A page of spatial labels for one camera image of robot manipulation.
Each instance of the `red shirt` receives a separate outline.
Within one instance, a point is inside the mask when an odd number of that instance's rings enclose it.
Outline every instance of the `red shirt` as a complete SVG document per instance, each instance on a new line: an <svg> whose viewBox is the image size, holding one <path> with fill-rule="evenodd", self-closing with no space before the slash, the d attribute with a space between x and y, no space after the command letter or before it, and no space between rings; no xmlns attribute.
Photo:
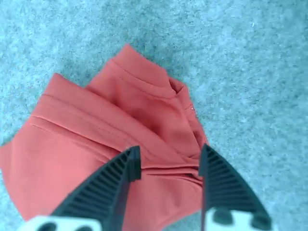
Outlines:
<svg viewBox="0 0 308 231"><path fill-rule="evenodd" d="M129 45L84 88L54 74L34 112L0 149L0 168L25 220L49 215L97 168L141 147L124 231L157 231L201 208L207 142L186 85Z"/></svg>

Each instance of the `gray carpet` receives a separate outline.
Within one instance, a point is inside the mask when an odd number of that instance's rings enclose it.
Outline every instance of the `gray carpet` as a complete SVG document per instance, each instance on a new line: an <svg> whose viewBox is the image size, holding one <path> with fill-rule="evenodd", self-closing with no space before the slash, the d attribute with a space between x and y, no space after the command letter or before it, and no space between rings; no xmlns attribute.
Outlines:
<svg viewBox="0 0 308 231"><path fill-rule="evenodd" d="M0 25L1 144L53 72L85 86L129 42L188 84L210 143L280 231L308 230L307 0L0 0ZM0 231L21 223L1 180Z"/></svg>

